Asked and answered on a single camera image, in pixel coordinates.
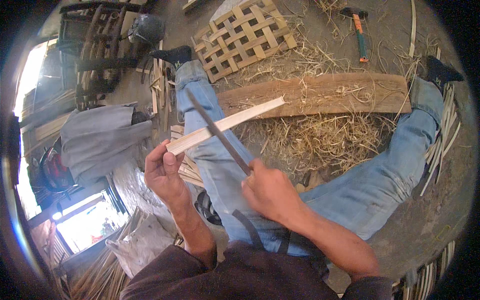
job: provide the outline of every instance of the bamboo lattice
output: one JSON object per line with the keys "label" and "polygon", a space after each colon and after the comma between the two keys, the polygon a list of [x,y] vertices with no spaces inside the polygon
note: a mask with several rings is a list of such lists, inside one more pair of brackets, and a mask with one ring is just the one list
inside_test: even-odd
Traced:
{"label": "bamboo lattice", "polygon": [[192,37],[211,83],[259,60],[297,46],[272,0],[250,0]]}

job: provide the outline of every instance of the forearm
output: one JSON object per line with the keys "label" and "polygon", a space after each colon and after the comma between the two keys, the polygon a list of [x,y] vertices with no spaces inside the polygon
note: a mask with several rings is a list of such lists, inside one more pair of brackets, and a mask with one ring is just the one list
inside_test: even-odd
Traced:
{"label": "forearm", "polygon": [[307,205],[298,217],[285,226],[310,239],[352,282],[366,276],[378,276],[378,262],[371,247],[345,227],[325,219]]}
{"label": "forearm", "polygon": [[212,269],[216,263],[215,239],[193,205],[170,211],[185,241],[185,250]]}

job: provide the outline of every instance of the fingernail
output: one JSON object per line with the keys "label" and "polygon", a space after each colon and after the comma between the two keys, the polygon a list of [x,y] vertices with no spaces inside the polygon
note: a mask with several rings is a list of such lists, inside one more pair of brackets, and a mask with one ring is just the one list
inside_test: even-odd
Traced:
{"label": "fingernail", "polygon": [[175,156],[173,156],[173,154],[169,154],[168,152],[165,153],[165,155],[163,156],[163,162],[169,166],[171,165],[174,165],[175,164]]}

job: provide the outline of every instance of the jeans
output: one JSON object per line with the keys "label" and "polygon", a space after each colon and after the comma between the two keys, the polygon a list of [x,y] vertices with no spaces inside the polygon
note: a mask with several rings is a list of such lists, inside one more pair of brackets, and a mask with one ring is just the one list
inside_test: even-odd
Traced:
{"label": "jeans", "polygon": [[[177,70],[177,109],[185,118],[185,134],[206,127],[194,110],[185,89],[190,89],[213,120],[224,118],[215,92],[199,61],[190,61]],[[412,112],[398,122],[388,149],[329,183],[300,194],[301,199],[319,215],[336,222],[367,240],[387,222],[398,205],[419,183],[425,152],[435,141],[435,131],[443,112],[443,98],[434,84],[415,78],[411,95]],[[226,138],[246,162],[253,156],[230,131]],[[245,226],[232,216],[239,210],[253,223],[262,244],[277,252],[285,228],[249,208],[242,196],[241,181],[245,173],[217,137],[187,151],[198,164],[214,209],[218,212],[230,241],[252,244]],[[314,246],[304,237],[290,241],[288,254],[307,256]]]}

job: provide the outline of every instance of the hammer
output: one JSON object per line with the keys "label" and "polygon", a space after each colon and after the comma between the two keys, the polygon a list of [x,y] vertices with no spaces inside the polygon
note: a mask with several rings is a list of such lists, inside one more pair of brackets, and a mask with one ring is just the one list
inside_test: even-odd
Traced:
{"label": "hammer", "polygon": [[368,17],[368,11],[361,10],[356,7],[346,7],[342,9],[341,14],[353,18],[355,22],[355,28],[357,29],[357,38],[360,44],[360,61],[367,62],[367,48],[365,46],[365,39],[363,38],[363,30],[361,28],[360,18],[365,19]]}

